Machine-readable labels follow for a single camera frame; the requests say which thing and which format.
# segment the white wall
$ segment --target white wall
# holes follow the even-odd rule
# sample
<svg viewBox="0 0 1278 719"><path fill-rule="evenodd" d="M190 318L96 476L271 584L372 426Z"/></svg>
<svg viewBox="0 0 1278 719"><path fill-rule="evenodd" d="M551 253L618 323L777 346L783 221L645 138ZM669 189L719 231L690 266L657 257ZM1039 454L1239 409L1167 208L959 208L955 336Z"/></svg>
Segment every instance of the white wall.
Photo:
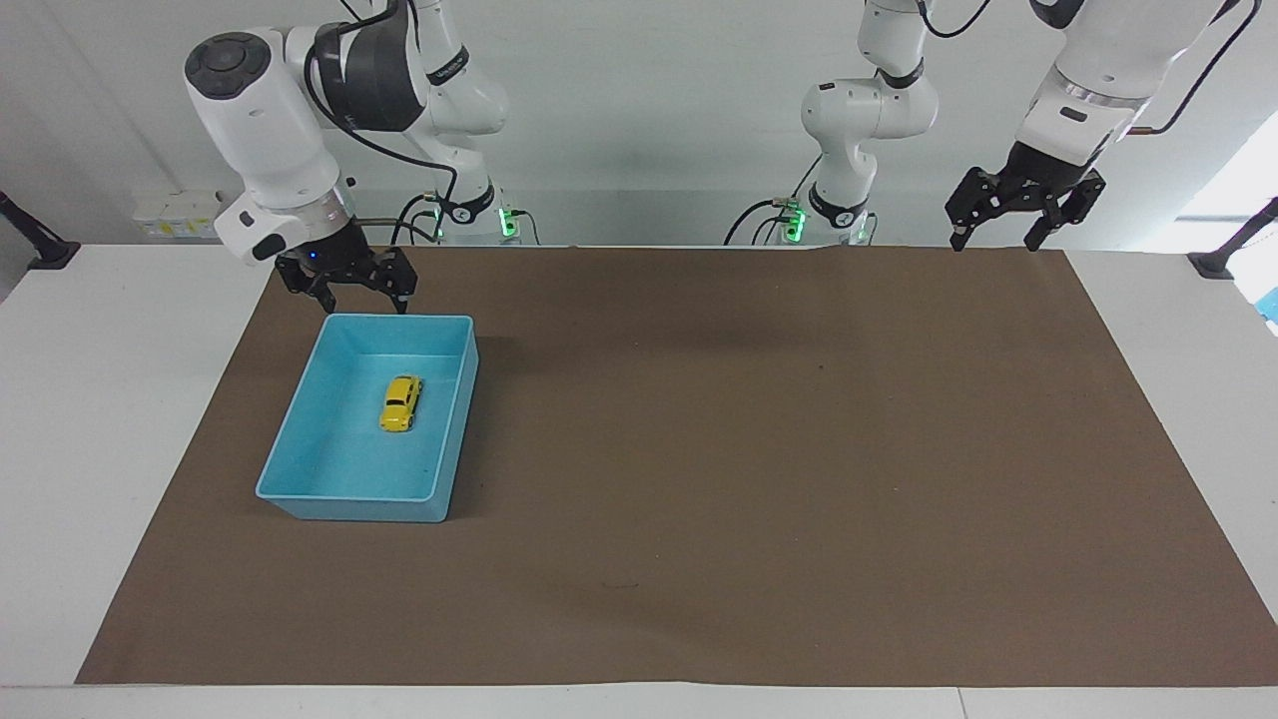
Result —
<svg viewBox="0 0 1278 719"><path fill-rule="evenodd" d="M974 4L942 4L937 24L957 24ZM514 102L507 129L481 140L493 174L562 241L718 241L740 207L787 193L815 156L799 123L806 88L870 72L855 50L859 0L452 6ZM188 50L224 29L341 17L336 0L5 0L0 186L91 241L137 239L125 221L135 190L236 190L187 102ZM1229 29L1213 28L1189 54L1151 121ZM1128 246L1174 217L1278 110L1275 40L1278 10L1266 8L1173 133L1131 138L1103 158L1107 194L1056 243ZM875 143L881 241L947 240L946 198L969 166L1002 165L1062 42L1019 0L994 3L958 40L929 42L942 114L925 137ZM334 134L360 180L362 213L387 213L415 189L417 170ZM1017 243L1028 223L987 225L979 243Z"/></svg>

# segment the brown paper mat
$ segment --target brown paper mat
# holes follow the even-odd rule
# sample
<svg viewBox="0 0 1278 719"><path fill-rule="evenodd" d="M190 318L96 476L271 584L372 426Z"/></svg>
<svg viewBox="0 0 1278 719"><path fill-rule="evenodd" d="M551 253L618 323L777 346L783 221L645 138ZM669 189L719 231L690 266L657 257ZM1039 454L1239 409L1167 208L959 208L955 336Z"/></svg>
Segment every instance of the brown paper mat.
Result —
<svg viewBox="0 0 1278 719"><path fill-rule="evenodd" d="M79 682L1278 685L1061 253L413 261L481 336L450 520L254 498L322 319L272 280Z"/></svg>

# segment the electrical outlet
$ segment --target electrical outlet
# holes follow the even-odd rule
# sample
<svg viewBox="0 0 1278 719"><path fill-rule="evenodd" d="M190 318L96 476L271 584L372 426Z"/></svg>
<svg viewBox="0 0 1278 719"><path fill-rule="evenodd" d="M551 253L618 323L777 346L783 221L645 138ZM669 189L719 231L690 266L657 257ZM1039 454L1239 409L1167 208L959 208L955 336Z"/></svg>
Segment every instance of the electrical outlet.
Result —
<svg viewBox="0 0 1278 719"><path fill-rule="evenodd" d="M505 207L498 207L497 213L501 216L502 241L518 239L520 230L519 217L512 215L511 211Z"/></svg>
<svg viewBox="0 0 1278 719"><path fill-rule="evenodd" d="M217 239L213 220L221 206L210 190L139 197L133 221L151 239Z"/></svg>

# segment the black cable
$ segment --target black cable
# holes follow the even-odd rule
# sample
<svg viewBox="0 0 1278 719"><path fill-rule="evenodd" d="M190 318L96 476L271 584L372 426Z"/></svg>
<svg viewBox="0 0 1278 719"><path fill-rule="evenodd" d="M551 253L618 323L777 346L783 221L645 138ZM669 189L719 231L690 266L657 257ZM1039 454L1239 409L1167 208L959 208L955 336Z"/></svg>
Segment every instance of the black cable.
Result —
<svg viewBox="0 0 1278 719"><path fill-rule="evenodd" d="M395 232L399 232L400 229L405 229L405 230L409 231L410 235L420 236L422 239L424 239L427 241L437 241L426 230L423 230L420 227L414 227L413 225L410 225L408 222L401 222L399 220L391 220L390 217L359 218L359 220L355 220L355 225L360 226L360 227L395 227ZM395 246L395 239L394 238L391 239L391 246Z"/></svg>
<svg viewBox="0 0 1278 719"><path fill-rule="evenodd" d="M762 222L759 222L759 226L754 227L754 236L750 238L750 244L754 245L754 244L759 243L759 232L763 231L764 226L772 225L772 229L777 229L777 225L781 223L781 221L782 220L780 217L768 217L768 218L763 220ZM768 232L768 239L771 239L771 238L772 238L772 232L769 231ZM763 241L763 244L767 244L767 243L768 243L768 240Z"/></svg>
<svg viewBox="0 0 1278 719"><path fill-rule="evenodd" d="M870 212L865 217L865 221L868 222L870 220L874 220L874 229L870 230L870 236L869 236L869 239L865 240L865 246L873 246L874 245L874 235L878 234L878 213Z"/></svg>
<svg viewBox="0 0 1278 719"><path fill-rule="evenodd" d="M1203 69L1203 74L1200 74L1194 86L1190 87L1189 93L1186 93L1185 98L1181 101L1181 106L1176 109L1176 112L1172 114L1172 119L1167 120L1166 125L1160 128L1144 128L1144 126L1135 128L1134 130L1131 130L1131 134L1136 135L1163 134L1164 132L1172 129L1172 125L1174 125L1177 120L1181 119L1181 115L1185 112L1185 109L1190 106L1190 102L1194 100L1194 96L1197 95L1199 88L1203 87L1204 82L1206 82L1208 75L1210 75L1212 70L1215 69L1215 64L1220 61L1220 57L1224 57L1224 54L1229 51L1229 47L1233 47L1235 41L1242 37L1242 33L1247 31L1247 27L1251 24L1251 20L1256 19L1256 15L1259 13L1260 13L1260 0L1252 0L1251 11L1247 13L1247 17L1242 20L1238 28L1233 31L1233 34L1231 34L1229 38L1224 41L1224 45L1222 45L1220 49L1215 52L1215 56L1212 57L1212 61L1206 64L1206 68Z"/></svg>
<svg viewBox="0 0 1278 719"><path fill-rule="evenodd" d="M376 15L364 18L362 20L357 20L357 22L350 23L350 24L344 24L344 26L339 27L335 32L340 37L343 34L350 34L350 33L355 32L357 29L364 29L368 26L374 26L374 24L377 24L380 22L389 20L389 19L394 18L399 13L399 4L400 4L400 1L401 0L386 0L386 9L382 10L381 13L377 13Z"/></svg>
<svg viewBox="0 0 1278 719"><path fill-rule="evenodd" d="M749 207L746 207L745 212L741 212L741 216L737 217L735 222L732 222L732 229L727 230L727 236L723 238L723 246L727 246L728 244L732 244L732 235L736 234L737 227L741 226L741 222L744 222L746 217L749 217L750 215L753 215L758 209L762 209L762 208L768 207L771 204L772 204L771 199L760 199L760 201L755 202L754 204L750 204Z"/></svg>
<svg viewBox="0 0 1278 719"><path fill-rule="evenodd" d="M417 226L417 221L419 218L422 218L422 217L431 217L433 220L435 218L435 212L436 212L435 209L422 209L417 215L413 215L413 218L410 218L408 221L408 223L410 223L410 225L413 225L415 227ZM440 238L436 236L436 238L433 238L433 240L435 240L436 244L438 244Z"/></svg>
<svg viewBox="0 0 1278 719"><path fill-rule="evenodd" d="M967 32L971 28L971 26L976 24L976 20L980 19L980 15L984 14L985 8L989 6L989 0L982 3L980 8L976 9L976 13L971 18L969 18L967 22L962 24L962 27L960 27L953 32L941 32L939 29L935 28L935 26L932 24L932 18L928 17L928 4L925 0L916 0L916 4L919 5L919 15L923 17L923 24L928 26L928 32L942 40L950 40L951 37L958 37L960 34Z"/></svg>
<svg viewBox="0 0 1278 719"><path fill-rule="evenodd" d="M533 241L535 241L537 245L541 246L541 244L542 244L542 232L537 230L537 217L534 217L533 213L529 212L528 209L520 209L520 212L523 212L524 215L528 215L528 221L533 223Z"/></svg>
<svg viewBox="0 0 1278 719"><path fill-rule="evenodd" d="M799 180L799 184L795 185L795 190L790 193L790 199L797 199L799 198L799 190L803 189L803 183L808 181L808 178L810 178L812 174L814 171L817 171L817 165L820 163L822 156L823 155L817 155L817 158L812 161L812 166L808 167L808 171L803 174L803 179ZM781 209L777 211L777 217L776 218L777 218L778 222L785 216L785 213L786 213L786 208L785 207L782 207ZM777 225L772 225L771 227L768 227L768 236L763 240L763 244L771 244L772 243L772 232L774 232L774 231L777 231Z"/></svg>
<svg viewBox="0 0 1278 719"><path fill-rule="evenodd" d="M404 203L404 208L400 209L399 217L395 218L395 231L391 232L391 246L395 246L395 243L399 241L400 226L405 223L404 220L408 217L408 213L413 211L413 207L417 207L422 202L431 201L432 199L428 194L414 194L408 202Z"/></svg>
<svg viewBox="0 0 1278 719"><path fill-rule="evenodd" d="M1278 230L1269 230L1268 232L1265 232L1264 235L1261 235L1261 236L1259 236L1256 239L1249 239L1246 244L1243 244L1242 246L1238 248L1238 252L1242 252L1243 249L1247 249L1250 246L1255 246L1255 245L1258 245L1261 241L1265 241L1268 239L1273 239L1274 235L1278 235Z"/></svg>
<svg viewBox="0 0 1278 719"><path fill-rule="evenodd" d="M417 42L417 51L422 51L422 19L417 17L417 3L409 3L408 9L413 13L413 40Z"/></svg>
<svg viewBox="0 0 1278 719"><path fill-rule="evenodd" d="M358 13L355 13L355 9L350 6L350 3L346 3L346 0L337 0L337 1L341 3L341 6L345 8L348 13L350 13L350 17L355 18L357 23L363 19L359 17Z"/></svg>

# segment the white table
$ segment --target white table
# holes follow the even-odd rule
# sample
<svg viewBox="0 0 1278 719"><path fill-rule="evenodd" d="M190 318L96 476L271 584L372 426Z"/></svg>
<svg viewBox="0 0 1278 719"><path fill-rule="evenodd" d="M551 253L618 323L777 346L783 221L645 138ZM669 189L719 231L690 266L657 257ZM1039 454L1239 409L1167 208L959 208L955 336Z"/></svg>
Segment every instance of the white table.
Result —
<svg viewBox="0 0 1278 719"><path fill-rule="evenodd" d="M1278 338L1182 257L1070 259L1278 614ZM267 276L92 245L0 304L0 716L1278 716L1278 687L70 687Z"/></svg>

